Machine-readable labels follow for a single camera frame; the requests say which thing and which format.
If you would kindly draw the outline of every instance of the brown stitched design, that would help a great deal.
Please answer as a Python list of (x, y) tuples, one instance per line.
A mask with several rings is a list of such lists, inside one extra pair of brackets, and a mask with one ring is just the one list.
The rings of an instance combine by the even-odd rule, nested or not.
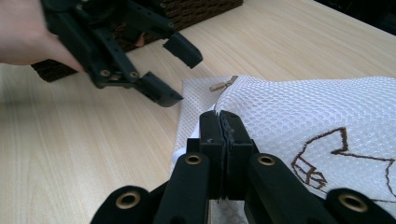
[[(328, 147), (328, 151), (323, 151), (324, 146)], [(345, 165), (345, 169), (342, 170), (337, 168), (340, 170), (340, 174), (335, 174), (334, 171), (332, 171), (330, 174), (323, 174), (320, 171), (320, 168), (318, 168), (318, 166), (321, 165), (321, 162), (341, 168), (343, 168)], [(303, 183), (314, 189), (318, 189), (324, 193), (327, 193), (328, 188), (324, 187), (329, 184), (329, 181), (331, 181), (330, 179), (334, 179), (334, 177), (337, 177), (337, 175), (343, 177), (354, 174), (358, 175), (359, 172), (354, 173), (354, 170), (351, 170), (351, 168), (353, 169), (354, 165), (373, 165), (374, 168), (371, 170), (371, 172), (369, 172), (370, 174), (363, 174), (360, 181), (363, 182), (366, 179), (367, 181), (370, 181), (371, 176), (374, 176), (375, 179), (378, 179), (378, 177), (381, 178), (381, 176), (383, 176), (383, 179), (379, 180), (380, 184), (378, 184), (378, 187), (384, 189), (384, 198), (372, 200), (377, 202), (396, 203), (396, 189), (391, 187), (389, 179), (389, 170), (394, 162), (395, 159), (393, 158), (377, 158), (352, 153), (348, 148), (347, 129), (345, 127), (341, 127), (331, 130), (327, 133), (320, 134), (306, 141), (303, 150), (294, 158), (293, 162), (291, 163), (291, 167), (293, 172)]]

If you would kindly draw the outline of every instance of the white mesh bag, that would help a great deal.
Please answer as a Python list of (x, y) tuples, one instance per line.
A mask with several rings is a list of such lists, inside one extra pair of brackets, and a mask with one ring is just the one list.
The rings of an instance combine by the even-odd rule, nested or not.
[[(359, 191), (396, 217), (396, 78), (269, 82), (240, 76), (183, 83), (176, 153), (211, 105), (237, 114), (260, 152), (273, 154), (313, 193)], [(243, 203), (211, 203), (212, 223), (247, 223)]]

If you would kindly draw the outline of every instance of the dark background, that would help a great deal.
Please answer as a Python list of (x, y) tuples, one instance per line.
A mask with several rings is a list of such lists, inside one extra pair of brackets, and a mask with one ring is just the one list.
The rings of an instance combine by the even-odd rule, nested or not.
[(321, 4), (396, 35), (396, 0), (316, 0)]

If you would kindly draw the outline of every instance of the finger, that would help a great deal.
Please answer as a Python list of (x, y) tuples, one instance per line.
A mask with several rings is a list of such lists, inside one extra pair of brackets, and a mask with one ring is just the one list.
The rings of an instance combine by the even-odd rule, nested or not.
[(137, 39), (137, 42), (134, 43), (134, 45), (137, 47), (142, 47), (145, 45), (145, 37), (143, 37), (143, 34), (139, 36), (139, 39)]
[(51, 35), (49, 41), (46, 43), (46, 51), (49, 59), (63, 63), (78, 72), (84, 72), (84, 68), (70, 53), (69, 50), (59, 41), (56, 35)]

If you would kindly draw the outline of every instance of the metal bolt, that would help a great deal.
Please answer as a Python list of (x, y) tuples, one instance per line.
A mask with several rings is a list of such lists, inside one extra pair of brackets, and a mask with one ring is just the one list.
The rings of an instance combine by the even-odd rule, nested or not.
[(108, 70), (102, 70), (102, 71), (100, 71), (100, 75), (102, 77), (109, 77), (111, 75), (111, 73)]
[(82, 4), (76, 5), (76, 9), (77, 9), (77, 10), (82, 10)]
[(129, 74), (129, 76), (130, 76), (130, 77), (139, 77), (139, 74), (136, 73), (136, 72), (131, 72), (131, 73)]

